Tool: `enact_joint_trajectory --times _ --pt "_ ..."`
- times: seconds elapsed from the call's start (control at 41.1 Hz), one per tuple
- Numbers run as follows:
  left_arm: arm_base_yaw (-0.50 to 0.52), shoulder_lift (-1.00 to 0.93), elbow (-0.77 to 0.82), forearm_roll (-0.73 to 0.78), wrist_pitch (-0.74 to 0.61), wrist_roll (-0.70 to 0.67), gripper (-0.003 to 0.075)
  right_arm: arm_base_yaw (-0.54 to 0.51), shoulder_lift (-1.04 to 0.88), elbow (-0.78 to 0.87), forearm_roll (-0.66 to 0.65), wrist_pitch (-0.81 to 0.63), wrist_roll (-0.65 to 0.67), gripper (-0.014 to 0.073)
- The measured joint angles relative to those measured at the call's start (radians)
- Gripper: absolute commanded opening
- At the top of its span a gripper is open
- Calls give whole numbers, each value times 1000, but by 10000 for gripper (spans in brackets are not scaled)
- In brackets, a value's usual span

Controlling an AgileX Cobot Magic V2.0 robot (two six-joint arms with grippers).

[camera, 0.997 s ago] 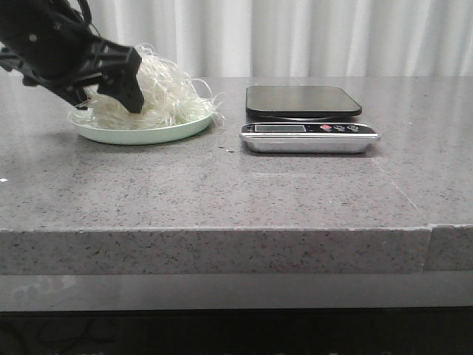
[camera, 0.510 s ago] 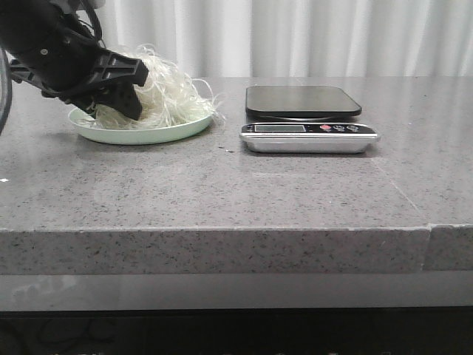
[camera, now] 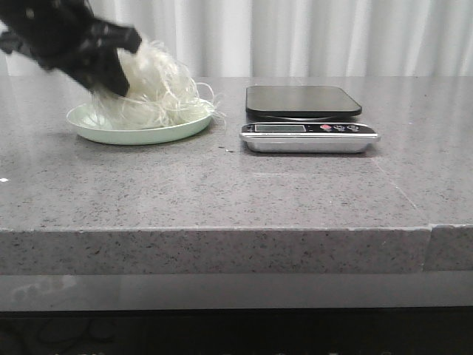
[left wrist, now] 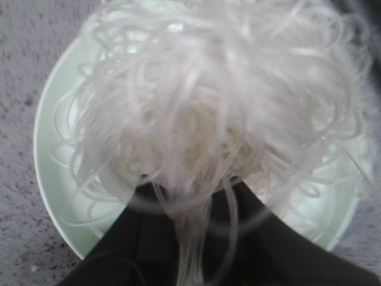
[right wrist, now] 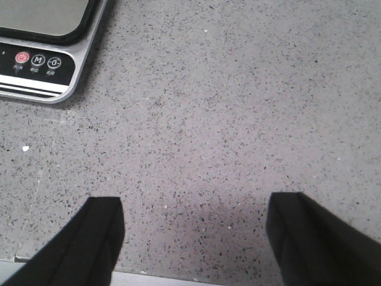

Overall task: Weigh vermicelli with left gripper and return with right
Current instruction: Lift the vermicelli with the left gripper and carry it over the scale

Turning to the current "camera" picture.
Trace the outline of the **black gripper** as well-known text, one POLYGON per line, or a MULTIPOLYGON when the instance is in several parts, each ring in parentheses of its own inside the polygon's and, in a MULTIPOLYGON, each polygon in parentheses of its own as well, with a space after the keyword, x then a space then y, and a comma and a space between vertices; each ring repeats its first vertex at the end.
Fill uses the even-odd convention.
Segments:
POLYGON ((142 38, 134 27, 97 21, 88 1, 2 1, 1 51, 14 52, 66 74, 90 92, 107 89, 125 96, 129 82, 115 48, 136 53, 142 38), (92 46, 84 53, 90 35, 92 46))

